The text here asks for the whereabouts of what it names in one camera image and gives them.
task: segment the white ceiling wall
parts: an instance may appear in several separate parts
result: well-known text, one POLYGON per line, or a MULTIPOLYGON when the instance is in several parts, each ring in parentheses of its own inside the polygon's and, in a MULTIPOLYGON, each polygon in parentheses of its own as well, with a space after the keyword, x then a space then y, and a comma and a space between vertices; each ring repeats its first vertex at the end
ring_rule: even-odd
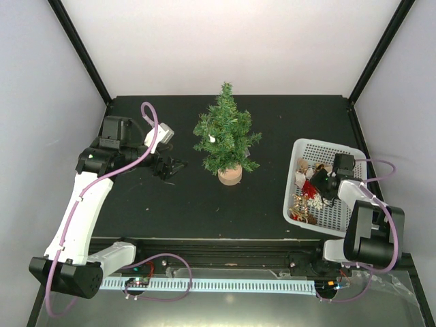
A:
POLYGON ((111 96, 352 92, 399 0, 64 0, 111 96))
MULTIPOLYGON (((436 317, 436 2, 412 7, 356 104, 372 157, 398 172, 381 182, 384 197, 406 214, 410 251, 436 317)), ((376 166, 381 176, 390 168, 376 166)))

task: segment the miniature christmas tree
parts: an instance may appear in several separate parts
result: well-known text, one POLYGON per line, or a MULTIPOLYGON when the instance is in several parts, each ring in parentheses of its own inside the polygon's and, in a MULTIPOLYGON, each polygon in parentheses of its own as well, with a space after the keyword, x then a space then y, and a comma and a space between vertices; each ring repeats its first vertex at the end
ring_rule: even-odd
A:
POLYGON ((248 135, 251 128, 251 115, 248 111, 240 112, 232 97, 232 85, 224 83, 217 96, 217 105, 208 107, 208 114, 201 114, 193 133, 201 136, 197 151, 210 153, 203 161, 203 166, 214 175, 226 170, 234 170, 239 165, 252 172, 259 167, 248 159, 248 148, 262 138, 261 133, 248 135))

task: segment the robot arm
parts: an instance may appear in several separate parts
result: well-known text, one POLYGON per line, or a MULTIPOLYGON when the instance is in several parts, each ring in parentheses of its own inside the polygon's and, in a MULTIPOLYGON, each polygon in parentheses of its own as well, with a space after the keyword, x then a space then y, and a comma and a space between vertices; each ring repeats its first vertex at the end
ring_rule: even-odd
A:
POLYGON ((366 185, 354 178, 354 157, 336 154, 332 174, 325 170, 311 179, 322 196, 329 200, 339 198, 352 210, 345 238, 327 240, 323 257, 333 262, 361 262, 382 266, 389 265, 394 256, 394 234, 381 206, 385 206, 396 227, 398 256, 403 248, 404 211, 369 198, 366 185))
POLYGON ((154 175, 161 179, 174 176, 186 163, 169 158, 164 162, 157 150, 167 144, 174 132, 165 124, 154 127, 147 135, 144 144, 130 146, 131 120, 124 117, 107 116, 103 122, 103 132, 92 145, 79 156, 77 175, 71 200, 59 229, 43 258, 32 258, 30 272, 44 285, 48 272, 58 252, 61 254, 55 270, 52 290, 65 294, 92 298, 98 291, 102 280, 116 270, 131 264, 135 259, 136 247, 131 243, 115 242, 113 246, 93 255, 88 255, 89 243, 100 209, 112 189, 113 178, 105 178, 94 184, 86 196, 80 197, 82 190, 109 172, 137 160, 151 145, 155 128, 158 128, 155 146, 151 149, 141 166, 152 167, 154 175), (59 246, 69 213, 79 201, 73 219, 65 235, 62 248, 59 246))

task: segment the purple wire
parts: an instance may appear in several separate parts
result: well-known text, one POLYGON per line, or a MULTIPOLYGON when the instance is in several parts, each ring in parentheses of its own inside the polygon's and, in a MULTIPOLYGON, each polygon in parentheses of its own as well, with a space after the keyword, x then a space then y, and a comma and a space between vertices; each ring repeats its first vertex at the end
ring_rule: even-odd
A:
POLYGON ((316 297, 319 298, 321 301, 327 301, 327 302, 331 302, 331 303, 348 303, 348 302, 353 302, 355 300, 358 300, 359 298, 361 298, 362 296, 364 296, 368 292, 369 286, 371 285, 371 279, 372 278, 373 278, 373 272, 370 271, 369 272, 369 280, 368 280, 367 285, 365 286, 363 291, 361 291, 361 293, 357 294, 356 296, 353 296, 352 298, 346 298, 344 300, 333 300, 333 299, 329 299, 329 298, 323 298, 322 296, 320 296, 320 294, 318 292, 316 292, 316 297))
POLYGON ((151 127, 154 127, 155 126, 155 123, 147 116, 147 115, 145 115, 145 116, 143 116, 144 117, 144 119, 145 119, 145 121, 147 122, 147 123, 149 123, 149 125, 151 126, 151 127))
POLYGON ((389 263, 389 265, 384 268, 384 269, 375 269, 367 264, 359 264, 360 266, 368 269, 369 271, 373 272, 373 273, 380 273, 380 274, 385 274, 390 272, 395 264, 396 264, 396 260, 398 259, 398 251, 399 251, 399 241, 398 241, 398 235, 396 233, 396 227, 395 227, 395 222, 392 219, 392 216, 389 213, 389 210, 386 208, 386 206, 384 205, 384 203, 382 201, 380 201, 379 199, 377 199, 366 187, 361 186, 360 189, 362 190, 363 193, 365 193, 365 195, 372 199, 376 204, 378 204, 378 206, 383 210, 386 218, 388 218, 388 223, 390 226, 390 229, 392 231, 392 238, 394 241, 394 254, 392 255, 392 259, 389 263))
POLYGON ((151 298, 148 296, 137 296, 136 298, 140 298, 141 300, 150 300, 150 301, 156 301, 156 302, 174 302, 174 301, 178 301, 181 300, 182 298, 184 298, 186 295, 188 295, 191 287, 192 287, 192 270, 191 267, 189 267, 188 263, 185 261, 185 259, 183 259, 182 257, 179 257, 178 255, 172 254, 172 253, 161 253, 161 254, 157 254, 157 255, 153 255, 145 260, 142 260, 141 262, 138 262, 137 264, 131 264, 129 266, 124 266, 122 267, 122 269, 130 269, 130 268, 135 268, 140 266, 141 264, 145 264, 146 262, 149 262, 151 260, 154 260, 156 258, 160 258, 160 257, 173 257, 176 258, 178 260, 180 260, 188 269, 188 273, 189 273, 189 283, 188 283, 188 288, 186 289, 186 291, 175 297, 175 298, 151 298))
MULTIPOLYGON (((149 109, 150 109, 150 111, 151 111, 151 114, 153 115, 153 120, 154 120, 154 124, 155 124, 155 126, 159 126, 159 121, 157 120, 156 110, 154 109, 154 107, 153 107, 149 102, 144 102, 144 103, 141 104, 141 114, 142 114, 142 117, 143 117, 144 119, 145 119, 145 117, 146 117, 146 114, 145 114, 145 112, 144 112, 145 106, 148 106, 148 107, 149 107, 149 109)), ((147 157, 147 155, 149 155, 149 153, 151 152, 151 149, 154 147, 154 145, 155 145, 155 143, 156 143, 156 139, 157 139, 157 133, 158 133, 158 129, 155 128, 155 133, 153 134, 153 139, 152 139, 152 141, 151 141, 150 147, 145 151, 145 153, 144 153, 142 156, 140 156, 139 158, 137 158, 137 160, 135 160, 135 161, 129 163, 128 165, 126 165, 126 166, 124 166, 124 167, 122 167, 122 168, 119 168, 119 169, 117 169, 117 170, 115 170, 115 171, 113 171, 113 172, 110 172, 110 173, 108 173, 108 174, 106 174, 106 175, 103 175, 103 176, 97 178, 97 179, 96 179, 95 181, 93 181, 92 183, 89 183, 89 185, 86 186, 86 187, 82 190, 82 192, 80 193, 79 197, 83 198, 83 195, 84 195, 84 194, 85 194, 85 193, 86 193, 86 192, 87 192, 87 191, 88 191, 92 186, 94 186, 94 185, 97 184, 98 182, 100 182, 100 181, 102 181, 102 180, 104 180, 104 179, 106 179, 106 178, 113 177, 113 176, 115 176, 115 175, 117 175, 117 174, 120 174, 120 173, 122 173, 122 172, 125 172, 126 170, 129 170, 130 168, 133 168, 134 166, 138 165, 142 160, 144 160, 144 159, 147 157)), ((68 232, 68 227, 69 227, 69 225, 70 225, 70 223, 71 223, 71 220, 72 220, 72 218, 73 218, 74 212, 76 211, 77 206, 79 205, 79 203, 80 203, 79 201, 76 201, 76 202, 74 203, 74 205, 73 205, 71 211, 69 212, 69 215, 68 215, 67 221, 65 222, 65 227, 63 228, 63 231, 62 231, 61 241, 59 242, 59 246, 60 246, 60 247, 62 247, 62 246, 63 246, 63 243, 65 243, 65 237, 66 237, 67 232, 68 232)), ((51 265, 51 267, 50 267, 50 271, 48 272, 48 278, 47 278, 47 284, 46 284, 46 296, 45 296, 45 301, 46 301, 47 313, 48 313, 48 315, 49 315, 50 317, 53 317, 53 318, 58 318, 58 317, 62 317, 62 316, 64 316, 64 315, 65 315, 65 314, 66 314, 66 313, 67 313, 67 312, 68 312, 68 311, 73 307, 73 305, 74 305, 74 304, 76 303, 76 301, 77 301, 77 298, 73 298, 73 300, 68 304, 68 306, 65 308, 65 310, 64 310, 62 313, 60 313, 60 314, 53 313, 52 306, 51 306, 51 302, 50 302, 50 290, 51 290, 51 288, 52 288, 53 276, 55 275, 54 273, 55 273, 56 265, 57 265, 57 262, 58 262, 58 260, 59 260, 59 256, 60 256, 60 255, 61 255, 61 250, 58 250, 58 251, 56 252, 56 255, 55 255, 54 259, 53 259, 52 265, 51 265)))
POLYGON ((386 160, 381 160, 381 159, 356 159, 356 162, 358 162, 358 161, 365 161, 365 162, 381 162, 381 163, 383 163, 383 164, 388 164, 389 166, 392 167, 392 171, 391 171, 389 174, 384 175, 384 176, 382 176, 382 177, 369 178, 369 179, 363 181, 363 183, 370 183, 370 182, 375 182, 375 181, 382 181, 382 180, 384 180, 384 179, 387 179, 387 178, 391 177, 393 174, 396 173, 396 167, 395 167, 395 165, 394 165, 392 162, 389 162, 389 161, 386 161, 386 160))
MULTIPOLYGON (((391 177, 391 176, 392 176, 393 174, 395 174, 395 172, 396 172, 396 167, 395 167, 395 165, 394 165, 393 163, 389 162, 389 161, 386 161, 386 160, 380 160, 380 159, 356 159, 356 161, 366 161, 366 162, 368 162, 368 161, 372 161, 372 162, 381 162, 381 163, 383 163, 383 164, 388 164, 389 166, 391 166, 391 167, 393 168, 393 170, 391 171, 391 173, 389 173, 389 174, 387 174, 387 175, 385 175, 385 176, 379 177, 379 178, 370 178, 370 179, 367 179, 367 180, 363 181, 363 183, 370 183, 370 182, 374 182, 374 181, 381 181, 381 180, 383 180, 383 179, 386 179, 386 178, 388 178, 388 177, 391 177)), ((362 190, 362 192, 365 194, 365 196, 366 196, 367 198, 372 199, 372 201, 374 201, 374 202, 375 202, 375 203, 376 203, 376 204, 377 204, 377 205, 378 205, 378 206, 383 210, 383 212, 384 212, 386 218, 388 219, 388 223, 389 223, 390 229, 391 229, 391 231, 392 231, 392 237, 393 237, 393 241, 394 241, 394 253, 393 253, 393 255, 392 255, 392 259, 391 259, 389 265, 388 265, 386 268, 383 268, 383 269, 375 269, 375 268, 373 268, 372 266, 369 266, 369 265, 367 265, 367 264, 362 264, 362 263, 358 263, 358 262, 355 262, 355 263, 351 263, 351 262, 350 262, 350 263, 349 263, 350 266, 361 266, 361 267, 363 267, 363 268, 369 270, 369 274, 370 274, 370 276, 369 276, 369 280, 368 280, 368 284, 367 284, 367 286, 366 286, 366 287, 363 289, 363 291, 361 291, 361 293, 359 293, 358 295, 356 295, 356 296, 354 296, 354 297, 352 297, 352 298, 345 299, 345 300, 328 300, 328 299, 322 298, 322 297, 317 293, 316 296, 317 296, 321 301, 326 300, 326 301, 328 301, 328 302, 333 302, 333 303, 346 303, 346 302, 351 302, 351 301, 358 300, 359 298, 361 298, 362 296, 364 296, 364 295, 366 294, 366 292, 369 290, 369 286, 370 286, 370 284, 371 284, 371 279, 372 279, 373 273, 384 274, 384 273, 388 273, 388 272, 390 272, 390 271, 395 267, 396 261, 397 261, 397 259, 398 259, 399 240, 398 240, 398 235, 397 235, 397 233, 396 233, 395 222, 394 222, 394 220, 392 219, 392 216, 390 215, 389 210, 386 208, 385 204, 384 204, 382 201, 380 201, 379 199, 377 199, 377 198, 374 196, 374 194, 372 194, 372 193, 371 193, 371 192, 370 192, 370 191, 369 191, 369 190, 368 190, 364 185, 359 186, 359 188, 362 190)))

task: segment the purple cable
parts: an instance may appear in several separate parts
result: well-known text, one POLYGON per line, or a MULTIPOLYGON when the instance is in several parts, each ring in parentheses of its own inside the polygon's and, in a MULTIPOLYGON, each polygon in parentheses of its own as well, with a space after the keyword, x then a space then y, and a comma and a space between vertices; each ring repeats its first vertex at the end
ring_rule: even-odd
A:
MULTIPOLYGON (((180 260, 186 266, 186 268, 188 269, 188 273, 189 273, 188 288, 186 289, 186 291, 183 294, 181 294, 181 295, 179 295, 179 296, 177 296, 175 298, 150 298, 148 296, 137 296, 136 298, 140 298, 141 300, 150 300, 150 301, 156 301, 156 302, 174 302, 174 301, 178 301, 178 300, 184 298, 186 295, 188 295, 188 293, 189 293, 189 291, 190 291, 190 289, 192 287, 192 270, 191 270, 191 267, 189 267, 188 263, 185 261, 185 259, 183 259, 182 257, 179 257, 178 255, 175 255, 175 254, 172 254, 172 253, 161 253, 161 254, 153 255, 152 257, 149 257, 149 258, 147 258, 145 260, 142 260, 141 262, 138 262, 137 264, 131 264, 129 266, 124 266, 122 269, 135 268, 137 266, 140 266, 141 264, 145 264, 146 262, 149 262, 149 261, 151 261, 153 259, 160 258, 160 257, 173 257, 173 258, 176 258, 176 259, 180 260)), ((128 293, 127 293, 127 286, 126 286, 126 288, 124 290, 124 293, 126 295, 128 295, 128 293)))
MULTIPOLYGON (((395 167, 395 165, 393 164, 393 163, 390 163, 389 161, 386 161, 386 160, 380 160, 380 159, 356 159, 356 161, 366 161, 366 162, 368 162, 368 161, 372 161, 372 162, 381 162, 381 163, 383 163, 383 164, 388 164, 389 166, 391 166, 392 168, 393 168, 393 170, 391 171, 391 173, 389 173, 389 174, 387 174, 387 175, 385 175, 385 176, 382 176, 382 177, 379 177, 379 178, 370 178, 370 179, 367 179, 367 180, 365 180, 365 181, 363 181, 363 183, 370 183, 370 182, 375 182, 375 181, 381 181, 381 180, 383 180, 383 179, 386 179, 386 178, 388 178, 388 177, 391 177, 393 174, 395 174, 395 172, 396 172, 396 167, 395 167)), ((392 231, 392 237, 393 237, 393 241, 394 241, 394 253, 393 253, 393 255, 392 255, 392 259, 391 259, 391 261, 390 261, 390 263, 389 263, 389 265, 386 267, 386 268, 383 268, 383 269, 375 269, 375 268, 373 268, 373 267, 371 267, 371 266, 369 266, 369 265, 367 265, 367 264, 361 264, 361 263, 358 263, 358 262, 356 262, 356 263, 349 263, 350 265, 353 265, 353 266, 361 266, 361 267, 363 267, 363 268, 365 268, 365 269, 367 269, 367 270, 369 270, 369 280, 368 280, 368 284, 367 284, 367 286, 363 289, 363 291, 361 291, 361 293, 359 293, 358 295, 356 295, 356 296, 354 296, 354 297, 352 297, 352 298, 348 298, 348 299, 345 299, 345 300, 328 300, 328 299, 325 299, 325 298, 322 298, 318 293, 316 294, 316 296, 321 300, 321 301, 323 301, 323 300, 325 300, 325 301, 328 301, 328 302, 333 302, 333 303, 346 303, 346 302, 351 302, 351 301, 355 301, 355 300, 358 300, 359 298, 361 298, 362 296, 364 296, 365 294, 366 294, 366 292, 369 290, 369 286, 370 286, 370 284, 371 284, 371 279, 372 279, 372 277, 373 277, 373 273, 381 273, 381 274, 384 274, 384 273, 388 273, 388 272, 390 272, 393 268, 394 268, 394 266, 395 266, 395 264, 396 264, 396 261, 397 261, 397 259, 398 259, 398 251, 399 251, 399 240, 398 240, 398 235, 397 235, 397 233, 396 233, 396 227, 395 227, 395 222, 394 222, 394 220, 392 219, 392 216, 390 215, 390 213, 389 213, 389 210, 386 208, 386 206, 384 205, 384 203, 382 202, 382 201, 380 201, 379 199, 377 199, 375 196, 374 196, 374 194, 372 194, 364 185, 360 185, 359 186, 359 188, 362 190, 362 192, 365 194, 365 196, 367 197, 367 198, 369 198, 369 199, 372 199, 372 201, 374 201, 376 204, 378 204, 378 206, 383 210, 383 212, 384 212, 384 214, 385 214, 385 216, 386 216, 386 218, 388 219, 388 223, 389 223, 389 226, 390 226, 390 229, 391 229, 391 231, 392 231)))
POLYGON ((145 119, 145 121, 147 122, 147 123, 149 123, 149 125, 151 126, 151 127, 154 127, 155 126, 155 122, 154 121, 152 121, 147 115, 143 115, 143 117, 144 117, 144 119, 145 119))
POLYGON ((392 219, 392 216, 389 213, 389 210, 386 208, 386 206, 384 205, 384 203, 382 201, 380 201, 379 199, 377 199, 366 187, 361 186, 360 189, 362 190, 362 192, 370 199, 372 199, 376 204, 379 205, 379 207, 383 210, 386 218, 388 218, 388 223, 390 226, 390 229, 392 231, 392 238, 394 239, 394 254, 392 256, 392 259, 389 263, 389 265, 384 268, 384 269, 374 269, 373 267, 367 265, 367 264, 359 264, 360 266, 368 269, 369 271, 373 272, 373 273, 380 273, 380 274, 385 274, 390 272, 395 264, 396 264, 396 260, 398 259, 398 235, 396 234, 396 227, 395 227, 395 223, 394 220, 392 219))
MULTIPOLYGON (((149 102, 144 102, 141 104, 141 114, 142 117, 145 119, 146 114, 144 112, 145 106, 148 106, 150 108, 151 114, 153 115, 153 120, 154 120, 154 124, 155 126, 159 126, 159 121, 157 120, 157 114, 156 114, 156 110, 154 109, 154 107, 149 103, 149 102)), ((129 170, 130 168, 138 165, 142 160, 144 160, 146 158, 147 155, 149 155, 149 153, 151 152, 151 149, 154 147, 155 143, 156 143, 156 139, 157 139, 157 132, 158 129, 155 129, 155 133, 153 134, 153 139, 151 141, 150 147, 145 151, 145 153, 140 156, 139 158, 137 158, 137 160, 133 161, 132 163, 129 163, 128 165, 126 165, 125 167, 119 168, 113 172, 110 172, 106 175, 103 175, 99 178, 97 178, 95 181, 93 181, 92 183, 89 183, 88 186, 86 186, 82 192, 80 193, 79 197, 83 198, 83 195, 95 184, 97 184, 98 182, 106 179, 106 178, 110 178, 113 177, 117 174, 120 174, 122 172, 125 172, 126 170, 129 170)), ((74 212, 77 209, 77 206, 79 205, 79 201, 76 201, 71 209, 71 211, 69 212, 67 221, 65 222, 65 227, 63 228, 62 231, 62 236, 61 236, 61 241, 59 242, 59 246, 62 247, 63 243, 65 243, 65 237, 67 235, 68 232, 68 227, 69 224, 71 223, 71 220, 73 218, 74 212)), ((53 313, 52 311, 52 306, 51 306, 51 302, 50 302, 50 290, 52 288, 52 282, 53 282, 53 276, 55 273, 55 269, 56 269, 56 265, 57 262, 59 260, 59 256, 61 255, 61 250, 58 250, 56 252, 56 255, 53 259, 52 265, 50 267, 50 271, 48 272, 48 278, 47 278, 47 284, 46 284, 46 296, 45 296, 45 301, 46 301, 46 308, 47 308, 47 313, 50 317, 52 318, 58 318, 58 317, 62 317, 64 316, 72 307, 73 305, 76 303, 77 298, 73 298, 73 300, 68 304, 68 306, 65 308, 65 310, 60 313, 60 314, 56 314, 53 313)))
POLYGON ((353 296, 352 298, 346 298, 344 300, 333 300, 333 299, 321 297, 318 292, 316 292, 316 297, 319 298, 321 300, 321 302, 322 301, 327 301, 327 302, 331 302, 331 303, 348 303, 348 302, 353 302, 355 300, 358 300, 359 298, 361 298, 362 296, 364 296, 368 292, 369 286, 371 285, 371 279, 372 278, 373 278, 373 272, 370 271, 369 272, 369 279, 368 279, 367 285, 365 286, 363 291, 361 291, 361 293, 357 294, 356 296, 353 296))
POLYGON ((389 161, 386 161, 386 160, 381 160, 381 159, 356 159, 356 162, 358 162, 358 161, 365 161, 365 162, 381 162, 381 163, 383 163, 383 164, 388 164, 389 166, 392 167, 392 171, 391 171, 389 174, 387 174, 387 175, 385 175, 385 176, 382 176, 382 177, 375 177, 375 178, 367 179, 367 180, 363 181, 363 183, 370 183, 370 182, 375 182, 375 181, 382 181, 382 180, 384 180, 384 179, 387 179, 388 177, 391 177, 393 174, 396 173, 396 167, 395 167, 395 165, 394 165, 392 162, 389 162, 389 161))

